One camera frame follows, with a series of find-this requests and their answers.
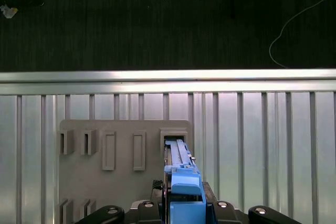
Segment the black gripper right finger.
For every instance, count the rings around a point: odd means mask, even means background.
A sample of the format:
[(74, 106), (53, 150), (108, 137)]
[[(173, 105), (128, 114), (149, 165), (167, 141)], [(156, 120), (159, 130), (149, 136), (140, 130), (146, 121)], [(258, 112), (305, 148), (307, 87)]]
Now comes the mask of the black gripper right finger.
[(231, 224), (300, 224), (300, 222), (266, 206), (253, 206), (244, 213), (227, 201), (218, 201), (207, 182), (203, 182), (206, 198), (206, 223)]

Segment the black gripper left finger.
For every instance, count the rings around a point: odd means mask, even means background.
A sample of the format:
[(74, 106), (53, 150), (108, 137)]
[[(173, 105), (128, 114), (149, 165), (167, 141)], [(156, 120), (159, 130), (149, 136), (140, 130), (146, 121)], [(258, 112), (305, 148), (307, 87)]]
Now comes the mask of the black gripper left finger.
[(78, 223), (163, 223), (162, 217), (163, 182), (154, 180), (149, 200), (134, 202), (129, 211), (115, 205), (99, 208)]

